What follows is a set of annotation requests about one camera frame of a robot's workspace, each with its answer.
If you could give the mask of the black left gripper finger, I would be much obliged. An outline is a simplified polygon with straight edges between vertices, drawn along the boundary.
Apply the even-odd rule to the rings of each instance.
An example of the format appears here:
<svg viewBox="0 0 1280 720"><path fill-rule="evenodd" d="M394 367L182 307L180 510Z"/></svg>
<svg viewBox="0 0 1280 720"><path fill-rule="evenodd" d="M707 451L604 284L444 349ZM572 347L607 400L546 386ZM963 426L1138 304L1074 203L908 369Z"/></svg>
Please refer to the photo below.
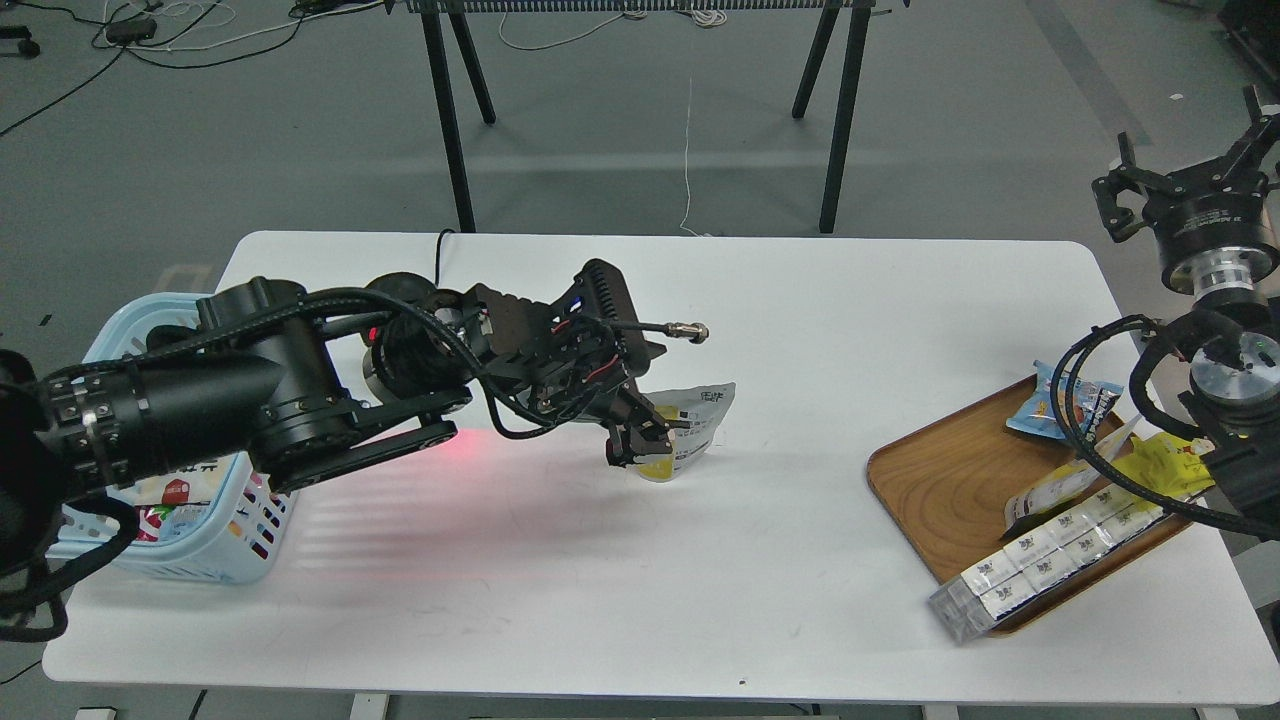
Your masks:
<svg viewBox="0 0 1280 720"><path fill-rule="evenodd" d="M663 416L636 386L625 386L625 398L630 406L625 429L632 445L671 446L676 430L691 428L687 419Z"/></svg>
<svg viewBox="0 0 1280 720"><path fill-rule="evenodd" d="M660 456L659 421L607 421L605 429L605 459L612 466L652 462Z"/></svg>

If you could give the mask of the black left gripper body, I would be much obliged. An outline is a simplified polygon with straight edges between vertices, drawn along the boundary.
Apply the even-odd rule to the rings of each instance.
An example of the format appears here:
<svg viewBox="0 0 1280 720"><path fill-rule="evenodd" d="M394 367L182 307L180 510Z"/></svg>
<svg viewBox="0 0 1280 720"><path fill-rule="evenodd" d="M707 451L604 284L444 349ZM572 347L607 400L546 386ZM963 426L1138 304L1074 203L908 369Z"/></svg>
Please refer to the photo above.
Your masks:
<svg viewBox="0 0 1280 720"><path fill-rule="evenodd" d="M652 404L640 393L637 378L630 374L590 382L571 375L559 406L561 423L643 424L650 415Z"/></svg>

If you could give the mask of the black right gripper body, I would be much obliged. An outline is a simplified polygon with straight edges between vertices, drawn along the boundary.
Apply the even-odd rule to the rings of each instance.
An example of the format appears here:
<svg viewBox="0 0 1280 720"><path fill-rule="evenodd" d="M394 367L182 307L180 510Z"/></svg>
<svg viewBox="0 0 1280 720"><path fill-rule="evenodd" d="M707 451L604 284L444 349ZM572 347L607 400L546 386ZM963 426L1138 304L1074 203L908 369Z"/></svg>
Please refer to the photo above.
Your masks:
<svg viewBox="0 0 1280 720"><path fill-rule="evenodd" d="M1235 179L1219 174L1193 176L1174 184L1181 193L1149 192L1149 228L1153 231L1161 281L1176 293L1196 293L1193 260L1225 250L1242 261L1252 281L1277 269L1277 238L1266 197L1268 177L1260 170Z"/></svg>

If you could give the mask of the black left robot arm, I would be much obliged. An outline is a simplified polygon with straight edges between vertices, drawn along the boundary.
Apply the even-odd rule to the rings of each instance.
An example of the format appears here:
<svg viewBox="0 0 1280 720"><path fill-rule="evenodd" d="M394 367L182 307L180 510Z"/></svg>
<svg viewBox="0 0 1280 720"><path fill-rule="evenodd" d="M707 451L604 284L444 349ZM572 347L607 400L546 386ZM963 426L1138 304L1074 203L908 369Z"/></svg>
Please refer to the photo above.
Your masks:
<svg viewBox="0 0 1280 720"><path fill-rule="evenodd" d="M289 493L452 439L477 383L508 439L571 421L608 430L626 468L668 454L678 421L639 391L664 347L701 323L637 319L621 270L585 263L553 302L408 272L310 292L253 279L197 300L195 328L143 354L37 377L3 352L3 639L67 630L63 593L125 551L137 514L108 488L247 452Z"/></svg>

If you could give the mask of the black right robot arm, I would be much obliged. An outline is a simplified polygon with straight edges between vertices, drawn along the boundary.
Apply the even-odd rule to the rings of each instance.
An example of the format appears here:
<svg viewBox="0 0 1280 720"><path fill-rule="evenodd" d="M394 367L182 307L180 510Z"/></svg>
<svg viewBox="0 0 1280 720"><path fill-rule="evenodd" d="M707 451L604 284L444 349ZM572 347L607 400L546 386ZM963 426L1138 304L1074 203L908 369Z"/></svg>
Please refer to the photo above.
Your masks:
<svg viewBox="0 0 1280 720"><path fill-rule="evenodd" d="M1253 85L1242 92L1251 123L1225 154L1176 170L1148 170L1120 133L1117 165L1091 186L1112 241L1152 231L1161 281L1192 296L1190 311L1171 322L1134 314L1096 327L1064 354L1050 380L1073 398L1097 347L1119 334L1140 334L1146 346L1129 378L1135 409L1161 430L1211 443L1203 461L1230 511L1138 484L1101 456L1062 401L1055 400L1051 413L1076 455L1115 486L1189 521L1275 541L1277 300L1260 284L1279 263L1266 205L1277 177L1262 168L1279 128L1277 113L1263 109Z"/></svg>

